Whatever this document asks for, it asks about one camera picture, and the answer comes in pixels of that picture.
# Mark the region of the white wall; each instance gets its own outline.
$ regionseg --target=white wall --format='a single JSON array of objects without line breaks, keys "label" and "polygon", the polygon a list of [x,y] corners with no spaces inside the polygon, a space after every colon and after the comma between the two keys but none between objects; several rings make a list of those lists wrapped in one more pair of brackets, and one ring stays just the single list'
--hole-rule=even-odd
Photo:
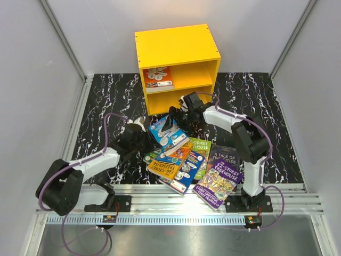
[{"label": "white wall", "polygon": [[341,1],[319,1],[274,79],[308,190],[341,253]]},{"label": "white wall", "polygon": [[270,72],[308,0],[48,0],[85,73],[138,72],[134,32],[207,23],[220,72]]},{"label": "white wall", "polygon": [[0,35],[0,255],[23,255],[82,82],[37,0],[0,1]]}]

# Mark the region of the yellow bookshelf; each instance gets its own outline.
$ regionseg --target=yellow bookshelf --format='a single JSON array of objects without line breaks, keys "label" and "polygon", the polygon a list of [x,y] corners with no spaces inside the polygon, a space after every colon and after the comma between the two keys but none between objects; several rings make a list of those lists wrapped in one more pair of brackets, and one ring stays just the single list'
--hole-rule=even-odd
[{"label": "yellow bookshelf", "polygon": [[[137,59],[149,115],[167,113],[179,106],[182,95],[213,93],[220,54],[206,24],[135,33]],[[144,70],[170,67],[174,89],[146,93]],[[210,96],[199,95],[204,103]]]}]

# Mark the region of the book cover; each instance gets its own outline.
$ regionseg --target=book cover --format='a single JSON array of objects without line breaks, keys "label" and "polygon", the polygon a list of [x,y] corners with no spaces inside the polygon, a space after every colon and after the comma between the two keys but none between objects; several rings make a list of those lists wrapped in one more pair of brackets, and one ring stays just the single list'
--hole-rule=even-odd
[{"label": "book cover", "polygon": [[182,147],[186,142],[189,141],[188,136],[184,133],[177,125],[176,121],[173,121],[173,126],[166,130],[161,131],[164,127],[168,116],[163,117],[156,123],[149,127],[151,134],[153,134],[156,141],[162,146],[162,151],[166,156]]},{"label": "book cover", "polygon": [[190,141],[194,143],[192,150],[198,152],[199,154],[205,157],[200,169],[198,170],[196,176],[194,177],[195,180],[200,180],[206,173],[207,161],[209,156],[209,151],[211,149],[211,141],[208,140],[201,140],[197,138],[189,137]]},{"label": "book cover", "polygon": [[151,163],[147,166],[147,170],[151,173],[154,173],[160,177],[164,177],[170,181],[174,180],[179,169],[180,167],[175,164],[158,162],[156,160],[151,161]]},{"label": "book cover", "polygon": [[159,150],[155,150],[155,151],[152,151],[152,152],[149,152],[148,154],[145,154],[144,155],[144,158],[143,158],[143,161],[146,163],[146,164],[150,164],[151,161],[153,161],[159,154],[162,153],[162,150],[159,149]]},{"label": "book cover", "polygon": [[231,164],[239,171],[239,156],[235,148],[212,145],[206,170],[208,171],[211,169],[212,165],[219,159],[224,159],[228,164]]},{"label": "book cover", "polygon": [[169,156],[166,156],[166,154],[164,153],[160,153],[157,157],[155,157],[155,160],[159,162],[166,162],[180,166],[183,164],[192,148],[193,142],[189,141],[186,142],[183,146],[181,146],[181,148],[175,150]]},{"label": "book cover", "polygon": [[169,186],[179,194],[184,195],[204,160],[205,157],[203,155],[195,151],[191,151],[173,181],[169,181],[164,178],[159,178],[159,181]]},{"label": "book cover", "polygon": [[241,181],[242,176],[234,166],[228,164],[224,159],[219,159],[195,185],[193,191],[209,206],[218,210],[230,192]]},{"label": "book cover", "polygon": [[143,71],[145,87],[173,86],[170,67],[149,68]]}]

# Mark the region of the metal base plate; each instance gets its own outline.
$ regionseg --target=metal base plate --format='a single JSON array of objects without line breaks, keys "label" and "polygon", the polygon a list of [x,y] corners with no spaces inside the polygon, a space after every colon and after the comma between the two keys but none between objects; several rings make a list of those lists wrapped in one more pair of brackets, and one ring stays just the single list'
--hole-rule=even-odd
[{"label": "metal base plate", "polygon": [[241,196],[228,196],[225,201],[226,212],[259,212],[259,207],[262,207],[262,212],[273,212],[270,196],[264,196],[264,199],[258,202],[257,205],[247,209],[241,201]]}]

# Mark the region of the orange book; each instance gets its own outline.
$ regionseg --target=orange book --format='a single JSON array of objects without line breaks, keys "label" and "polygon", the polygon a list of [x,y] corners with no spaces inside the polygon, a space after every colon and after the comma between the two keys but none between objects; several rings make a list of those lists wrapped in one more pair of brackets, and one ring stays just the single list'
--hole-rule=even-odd
[{"label": "orange book", "polygon": [[174,89],[169,67],[145,69],[143,76],[147,93]]},{"label": "orange book", "polygon": [[148,171],[167,180],[174,180],[177,172],[188,157],[192,147],[193,142],[187,142],[169,156],[161,153],[148,165]]}]

